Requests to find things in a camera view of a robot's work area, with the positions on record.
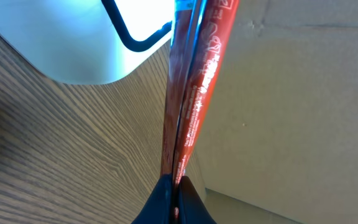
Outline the orange pasta packet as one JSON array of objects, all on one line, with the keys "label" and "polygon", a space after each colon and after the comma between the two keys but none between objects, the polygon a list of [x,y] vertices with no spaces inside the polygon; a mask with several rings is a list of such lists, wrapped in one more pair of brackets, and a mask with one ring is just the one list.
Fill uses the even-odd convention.
[{"label": "orange pasta packet", "polygon": [[172,175],[170,220],[178,186],[200,134],[239,0],[175,1],[165,95],[160,173]]}]

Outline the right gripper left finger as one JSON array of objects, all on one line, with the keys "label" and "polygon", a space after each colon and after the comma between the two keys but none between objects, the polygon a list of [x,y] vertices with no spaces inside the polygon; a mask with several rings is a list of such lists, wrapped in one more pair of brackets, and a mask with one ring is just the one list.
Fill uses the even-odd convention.
[{"label": "right gripper left finger", "polygon": [[132,224],[168,224],[172,199],[172,175],[164,174]]}]

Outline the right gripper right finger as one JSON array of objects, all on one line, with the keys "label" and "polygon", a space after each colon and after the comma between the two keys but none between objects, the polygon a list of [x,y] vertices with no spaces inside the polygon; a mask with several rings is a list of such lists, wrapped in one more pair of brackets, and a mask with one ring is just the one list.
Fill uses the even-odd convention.
[{"label": "right gripper right finger", "polygon": [[178,222],[180,224],[216,224],[187,176],[181,178],[178,186]]}]

